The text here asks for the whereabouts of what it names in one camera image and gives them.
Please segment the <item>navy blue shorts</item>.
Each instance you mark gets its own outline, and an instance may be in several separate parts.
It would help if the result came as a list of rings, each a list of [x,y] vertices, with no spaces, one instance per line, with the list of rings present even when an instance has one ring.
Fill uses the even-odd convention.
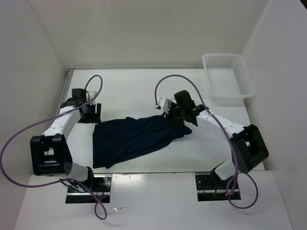
[[[93,168],[109,169],[117,163],[161,150],[191,133],[183,122],[174,124],[161,115],[101,122],[95,125],[92,135]]]

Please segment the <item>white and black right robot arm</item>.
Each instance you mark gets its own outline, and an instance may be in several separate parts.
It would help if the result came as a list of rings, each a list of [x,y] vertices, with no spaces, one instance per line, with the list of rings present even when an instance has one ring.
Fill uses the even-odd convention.
[[[175,124],[183,121],[204,128],[230,144],[231,159],[222,162],[210,172],[211,185],[222,188],[236,172],[248,173],[268,158],[269,152],[259,129],[231,122],[200,104],[196,105],[188,91],[174,95],[175,102],[157,97],[157,107],[163,117]]]

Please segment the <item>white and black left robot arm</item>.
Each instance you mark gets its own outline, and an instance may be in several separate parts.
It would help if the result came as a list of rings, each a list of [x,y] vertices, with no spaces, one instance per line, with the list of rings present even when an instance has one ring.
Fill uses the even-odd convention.
[[[56,176],[75,179],[84,191],[95,188],[96,180],[91,167],[74,163],[67,139],[77,123],[97,124],[101,104],[95,103],[96,91],[72,89],[72,97],[63,102],[58,117],[40,136],[30,140],[33,172],[37,176]]]

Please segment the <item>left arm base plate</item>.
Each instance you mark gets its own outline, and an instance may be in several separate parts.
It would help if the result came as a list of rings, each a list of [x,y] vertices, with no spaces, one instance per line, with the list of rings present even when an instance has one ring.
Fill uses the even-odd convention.
[[[110,203],[112,175],[96,175],[93,184],[85,184],[101,203]],[[94,197],[76,182],[63,182],[67,187],[66,204],[93,204]]]

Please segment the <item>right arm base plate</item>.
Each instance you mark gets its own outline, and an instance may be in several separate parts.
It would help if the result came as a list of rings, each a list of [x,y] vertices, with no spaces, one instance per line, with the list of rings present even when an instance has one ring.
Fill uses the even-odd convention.
[[[225,201],[240,200],[238,185],[235,187],[234,194],[229,196],[226,192],[226,185],[229,181],[215,182],[209,172],[195,173],[196,189],[198,201]]]

